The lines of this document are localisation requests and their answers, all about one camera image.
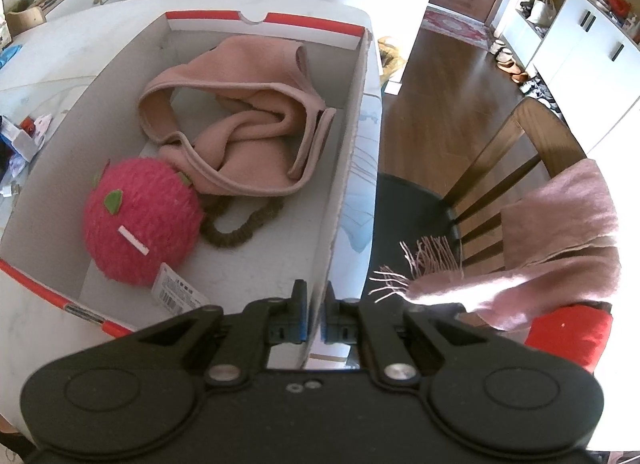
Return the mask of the white cabinet row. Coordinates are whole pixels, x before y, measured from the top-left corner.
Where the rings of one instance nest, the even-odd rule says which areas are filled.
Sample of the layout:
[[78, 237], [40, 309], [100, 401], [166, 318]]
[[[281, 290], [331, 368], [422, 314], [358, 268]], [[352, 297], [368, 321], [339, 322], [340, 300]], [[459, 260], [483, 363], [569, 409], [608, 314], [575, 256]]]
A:
[[564, 0], [544, 35], [514, 10], [502, 38], [541, 76], [585, 152], [639, 100], [639, 46], [591, 0]]

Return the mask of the yellow plastic bag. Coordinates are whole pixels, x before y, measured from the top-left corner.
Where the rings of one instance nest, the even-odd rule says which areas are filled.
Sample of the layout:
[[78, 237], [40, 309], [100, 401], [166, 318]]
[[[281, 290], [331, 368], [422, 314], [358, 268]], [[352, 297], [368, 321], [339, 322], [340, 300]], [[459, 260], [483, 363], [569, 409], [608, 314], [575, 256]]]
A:
[[380, 82], [384, 85], [406, 64], [406, 60], [401, 57], [400, 51], [396, 46], [387, 42], [386, 37], [378, 40], [378, 52], [380, 53], [382, 65]]

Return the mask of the patterned door rug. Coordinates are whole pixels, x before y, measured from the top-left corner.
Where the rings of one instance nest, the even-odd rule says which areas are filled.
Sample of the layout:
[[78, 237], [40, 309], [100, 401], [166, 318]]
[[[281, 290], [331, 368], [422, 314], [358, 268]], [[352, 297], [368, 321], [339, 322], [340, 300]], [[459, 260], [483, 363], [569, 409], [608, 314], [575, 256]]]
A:
[[426, 8], [421, 28], [483, 50], [491, 43], [491, 32], [482, 22], [439, 6]]

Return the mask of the pink fluffy plush ball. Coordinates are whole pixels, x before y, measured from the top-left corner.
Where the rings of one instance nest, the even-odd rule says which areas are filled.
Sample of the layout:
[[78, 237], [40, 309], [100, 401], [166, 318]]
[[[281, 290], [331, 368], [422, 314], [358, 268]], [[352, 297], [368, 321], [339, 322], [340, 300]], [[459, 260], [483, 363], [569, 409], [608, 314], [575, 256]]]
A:
[[160, 266], [179, 267], [204, 214], [190, 180], [157, 158], [107, 165], [85, 205], [85, 247], [107, 279], [150, 286]]

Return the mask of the red cushion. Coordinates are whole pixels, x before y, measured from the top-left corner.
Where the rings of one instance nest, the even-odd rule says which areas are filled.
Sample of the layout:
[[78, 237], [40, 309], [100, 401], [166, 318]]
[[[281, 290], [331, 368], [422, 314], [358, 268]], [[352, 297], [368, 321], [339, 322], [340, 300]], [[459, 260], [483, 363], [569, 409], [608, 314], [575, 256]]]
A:
[[593, 373], [612, 331], [612, 314], [587, 305], [562, 307], [533, 320], [525, 345]]

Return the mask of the white cardboard box red rim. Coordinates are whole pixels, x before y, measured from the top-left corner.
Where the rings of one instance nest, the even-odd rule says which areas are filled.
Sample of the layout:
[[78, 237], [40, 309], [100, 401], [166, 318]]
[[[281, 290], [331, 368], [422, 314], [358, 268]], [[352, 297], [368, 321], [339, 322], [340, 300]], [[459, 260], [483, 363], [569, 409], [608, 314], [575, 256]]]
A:
[[283, 215], [230, 252], [199, 245], [180, 276], [228, 314], [286, 295], [295, 280], [304, 280], [309, 309], [318, 314], [337, 257], [349, 250], [340, 218], [355, 185], [354, 150], [363, 117], [381, 109], [365, 25], [292, 12], [253, 22], [227, 10], [157, 10], [131, 21], [110, 12], [107, 19], [111, 33], [93, 39], [87, 57], [96, 74], [58, 82], [48, 99], [56, 113], [51, 137], [18, 195], [1, 207], [1, 340], [30, 349], [25, 362], [4, 359], [8, 380], [24, 380], [51, 359], [169, 318], [149, 291], [102, 276], [81, 239], [82, 206], [106, 163], [153, 152], [136, 120], [144, 84], [226, 37], [303, 42], [314, 86], [337, 117], [317, 172]]

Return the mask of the wooden chair with scarf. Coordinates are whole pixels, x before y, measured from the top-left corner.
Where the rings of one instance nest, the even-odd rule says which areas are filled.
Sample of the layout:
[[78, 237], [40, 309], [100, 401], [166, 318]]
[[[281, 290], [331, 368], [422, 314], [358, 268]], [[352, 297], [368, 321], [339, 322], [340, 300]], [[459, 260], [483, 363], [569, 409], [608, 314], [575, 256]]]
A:
[[547, 175], [585, 157], [568, 127], [533, 98], [523, 99], [445, 195], [414, 182], [378, 175], [373, 243], [363, 295], [392, 296], [423, 273], [469, 269], [502, 254], [502, 241], [466, 250], [501, 227], [499, 213], [465, 230], [531, 172]]

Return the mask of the brown hair scrunchie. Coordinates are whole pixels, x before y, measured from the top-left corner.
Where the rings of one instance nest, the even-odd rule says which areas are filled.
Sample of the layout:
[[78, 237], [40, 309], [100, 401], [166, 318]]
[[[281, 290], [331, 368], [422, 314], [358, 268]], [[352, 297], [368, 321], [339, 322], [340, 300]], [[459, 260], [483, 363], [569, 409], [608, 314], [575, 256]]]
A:
[[220, 231], [216, 226], [216, 220], [228, 212], [233, 200], [234, 197], [228, 195], [200, 196], [200, 203], [204, 213], [200, 233], [203, 239], [214, 247], [235, 248], [245, 244], [254, 236], [256, 231], [274, 221], [280, 215], [284, 204], [284, 198], [266, 198], [265, 204], [254, 210], [244, 224], [229, 232]]

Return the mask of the pink knitted headband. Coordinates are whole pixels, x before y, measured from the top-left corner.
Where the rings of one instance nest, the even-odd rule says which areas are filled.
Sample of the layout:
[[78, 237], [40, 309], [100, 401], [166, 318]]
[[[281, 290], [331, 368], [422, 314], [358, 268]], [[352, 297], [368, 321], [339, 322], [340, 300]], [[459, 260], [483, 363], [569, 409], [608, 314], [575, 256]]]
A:
[[[181, 130], [175, 91], [212, 94], [228, 115], [195, 139]], [[336, 111], [311, 83], [296, 40], [234, 35], [153, 78], [138, 101], [140, 126], [158, 156], [201, 194], [275, 198], [316, 170]]]

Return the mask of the pink fringed scarf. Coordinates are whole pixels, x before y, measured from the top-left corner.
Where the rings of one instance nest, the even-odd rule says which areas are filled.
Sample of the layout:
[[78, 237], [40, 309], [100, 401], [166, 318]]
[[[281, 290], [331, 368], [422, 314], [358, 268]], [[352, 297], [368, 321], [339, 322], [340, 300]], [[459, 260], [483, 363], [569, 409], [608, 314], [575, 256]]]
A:
[[500, 212], [503, 266], [468, 276], [442, 236], [399, 245], [408, 267], [370, 277], [378, 300], [398, 295], [421, 306], [460, 304], [501, 331], [617, 290], [618, 220], [608, 185], [591, 158], [573, 164]]

